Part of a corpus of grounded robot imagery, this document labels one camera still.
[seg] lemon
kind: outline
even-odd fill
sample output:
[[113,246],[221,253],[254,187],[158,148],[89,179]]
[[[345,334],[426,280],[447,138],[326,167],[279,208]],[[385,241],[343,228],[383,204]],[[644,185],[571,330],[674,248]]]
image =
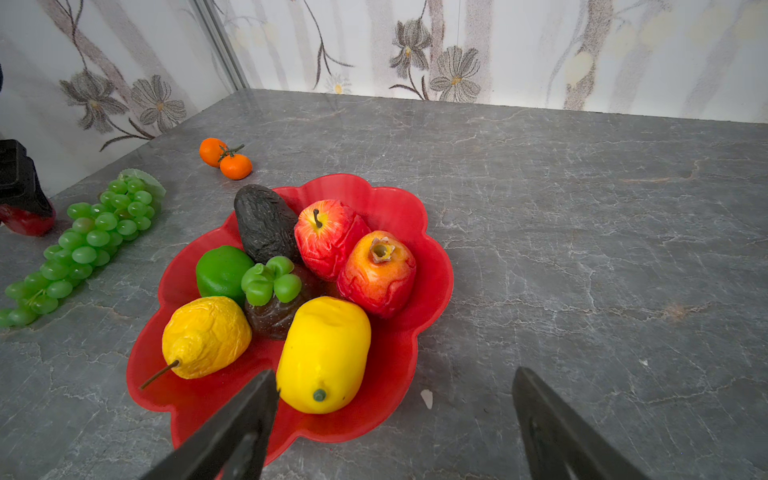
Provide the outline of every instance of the lemon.
[[251,330],[240,306],[225,296],[199,298],[176,310],[163,331],[163,357],[183,379],[197,379],[237,360]]
[[331,413],[355,398],[366,371],[371,324],[354,303],[321,296],[296,311],[288,330],[277,388],[303,413]]

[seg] red apple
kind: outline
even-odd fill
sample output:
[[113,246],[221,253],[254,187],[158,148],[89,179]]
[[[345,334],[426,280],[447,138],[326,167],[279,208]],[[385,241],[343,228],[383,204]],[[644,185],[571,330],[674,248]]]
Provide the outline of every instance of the red apple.
[[357,241],[369,231],[362,217],[339,200],[309,205],[293,229],[304,264],[327,282],[336,280]]
[[355,245],[336,286],[347,300],[385,319],[408,302],[416,280],[416,258],[394,235],[376,230]]

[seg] floral wallpaper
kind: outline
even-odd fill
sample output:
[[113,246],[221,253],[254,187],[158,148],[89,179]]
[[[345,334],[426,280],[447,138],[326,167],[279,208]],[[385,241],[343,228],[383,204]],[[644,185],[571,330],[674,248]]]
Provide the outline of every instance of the floral wallpaper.
[[215,2],[255,88],[768,121],[768,0]]
[[187,0],[5,0],[0,137],[47,194],[231,92]]

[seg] red tray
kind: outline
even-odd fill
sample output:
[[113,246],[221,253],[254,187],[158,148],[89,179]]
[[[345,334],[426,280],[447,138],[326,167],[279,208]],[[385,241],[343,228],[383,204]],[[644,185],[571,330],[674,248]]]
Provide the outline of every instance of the red tray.
[[[299,436],[318,442],[356,439],[384,422],[408,391],[416,370],[417,335],[440,316],[451,299],[453,268],[448,254],[426,234],[427,213],[413,194],[393,187],[371,187],[360,177],[329,175],[302,187],[274,189],[297,213],[317,200],[334,198],[350,205],[376,230],[388,230],[411,249],[418,265],[411,298],[398,316],[386,322],[371,319],[372,338],[366,374],[355,399],[327,415],[308,415],[280,400],[266,454],[269,464]],[[243,248],[234,212],[224,225],[187,245],[170,262],[160,281],[160,310],[136,339],[128,359],[128,392],[140,406],[170,412],[174,447],[190,437],[256,374],[277,370],[283,342],[254,336],[232,365],[201,379],[166,374],[146,390],[139,386],[166,364],[161,352],[163,330],[171,314],[200,297],[195,266],[208,250],[222,245]]]

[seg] bunch of grapes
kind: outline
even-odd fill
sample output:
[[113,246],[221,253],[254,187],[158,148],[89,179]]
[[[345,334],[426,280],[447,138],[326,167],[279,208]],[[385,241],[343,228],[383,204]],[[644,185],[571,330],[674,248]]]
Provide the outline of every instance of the bunch of grapes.
[[[142,176],[154,180],[147,174]],[[147,190],[153,190],[153,184],[162,189],[156,182],[147,185],[124,172],[109,183],[99,203],[70,205],[67,215],[73,220],[72,228],[61,234],[57,244],[45,249],[47,261],[39,271],[5,289],[5,295],[18,306],[0,310],[0,327],[29,325],[40,315],[53,312],[62,299],[91,276],[94,268],[109,263],[120,245],[135,240],[151,227],[161,199],[153,198]]]

